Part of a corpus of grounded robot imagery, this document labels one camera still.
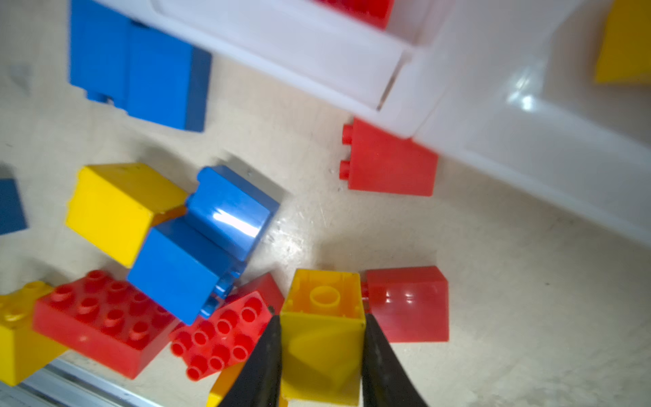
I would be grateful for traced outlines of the red lego diagonal brick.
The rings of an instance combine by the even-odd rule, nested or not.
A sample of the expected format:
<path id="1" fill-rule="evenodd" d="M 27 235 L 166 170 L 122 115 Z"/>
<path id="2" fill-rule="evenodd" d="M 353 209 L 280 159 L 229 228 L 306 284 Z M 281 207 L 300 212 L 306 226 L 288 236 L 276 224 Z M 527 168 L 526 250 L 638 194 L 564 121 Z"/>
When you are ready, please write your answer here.
<path id="1" fill-rule="evenodd" d="M 170 334 L 171 353 L 197 382 L 246 361 L 284 297 L 271 273 L 240 286 L 211 317 L 180 323 Z"/>

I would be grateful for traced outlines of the small yellow lego brick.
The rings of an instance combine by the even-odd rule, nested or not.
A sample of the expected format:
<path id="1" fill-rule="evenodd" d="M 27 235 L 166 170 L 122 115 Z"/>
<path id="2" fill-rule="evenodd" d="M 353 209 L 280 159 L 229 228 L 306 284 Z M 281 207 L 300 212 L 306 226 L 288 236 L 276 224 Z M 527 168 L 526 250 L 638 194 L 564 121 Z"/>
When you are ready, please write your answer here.
<path id="1" fill-rule="evenodd" d="M 598 84 L 649 85 L 649 0 L 612 3 L 593 80 Z"/>

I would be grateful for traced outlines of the long red lego front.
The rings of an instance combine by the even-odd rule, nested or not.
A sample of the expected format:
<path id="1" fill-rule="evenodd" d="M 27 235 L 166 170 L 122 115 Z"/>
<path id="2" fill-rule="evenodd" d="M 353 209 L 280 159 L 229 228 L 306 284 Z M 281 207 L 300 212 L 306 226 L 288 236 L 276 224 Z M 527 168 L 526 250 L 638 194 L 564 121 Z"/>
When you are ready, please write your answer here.
<path id="1" fill-rule="evenodd" d="M 102 270 L 54 288 L 35 304 L 36 332 L 134 379 L 169 343 L 179 320 Z"/>

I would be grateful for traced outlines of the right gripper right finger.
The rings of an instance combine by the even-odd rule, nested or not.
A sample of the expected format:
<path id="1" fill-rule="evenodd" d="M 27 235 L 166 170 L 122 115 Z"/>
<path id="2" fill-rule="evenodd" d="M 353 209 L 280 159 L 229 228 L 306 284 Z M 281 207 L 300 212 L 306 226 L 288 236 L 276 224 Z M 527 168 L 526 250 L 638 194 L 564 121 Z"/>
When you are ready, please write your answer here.
<path id="1" fill-rule="evenodd" d="M 374 315 L 366 315 L 362 363 L 364 407 L 427 407 Z"/>

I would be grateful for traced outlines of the yellow lego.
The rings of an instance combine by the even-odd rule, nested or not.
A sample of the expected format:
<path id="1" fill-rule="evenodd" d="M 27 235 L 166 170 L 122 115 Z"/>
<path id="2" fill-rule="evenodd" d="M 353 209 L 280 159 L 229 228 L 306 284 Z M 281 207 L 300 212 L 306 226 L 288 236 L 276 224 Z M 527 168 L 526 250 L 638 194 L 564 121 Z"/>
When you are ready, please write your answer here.
<path id="1" fill-rule="evenodd" d="M 130 269 L 149 230 L 184 215 L 187 198 L 146 164 L 93 164 L 77 174 L 65 224 Z"/>
<path id="2" fill-rule="evenodd" d="M 1 382 L 13 387 L 68 349 L 32 328 L 35 304 L 53 287 L 42 281 L 1 297 Z"/>
<path id="3" fill-rule="evenodd" d="M 360 276 L 296 270 L 280 318 L 283 398 L 357 405 L 366 331 Z"/>

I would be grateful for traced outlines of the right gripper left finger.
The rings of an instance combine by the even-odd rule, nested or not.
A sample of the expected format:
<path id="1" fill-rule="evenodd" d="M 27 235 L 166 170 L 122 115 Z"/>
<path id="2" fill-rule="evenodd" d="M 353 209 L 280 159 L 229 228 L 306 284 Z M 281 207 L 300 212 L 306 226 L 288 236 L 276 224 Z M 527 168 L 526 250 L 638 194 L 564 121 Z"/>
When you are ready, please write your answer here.
<path id="1" fill-rule="evenodd" d="M 281 321 L 274 315 L 219 406 L 281 405 Z"/>

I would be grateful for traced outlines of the square red lego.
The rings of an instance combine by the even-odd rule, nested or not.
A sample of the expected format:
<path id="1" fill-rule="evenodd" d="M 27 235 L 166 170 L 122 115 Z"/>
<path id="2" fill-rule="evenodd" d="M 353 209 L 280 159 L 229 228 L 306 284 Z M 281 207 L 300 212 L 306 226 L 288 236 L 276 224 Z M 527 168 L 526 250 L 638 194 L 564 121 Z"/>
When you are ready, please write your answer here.
<path id="1" fill-rule="evenodd" d="M 320 0 L 320 3 L 384 31 L 393 11 L 394 0 Z"/>

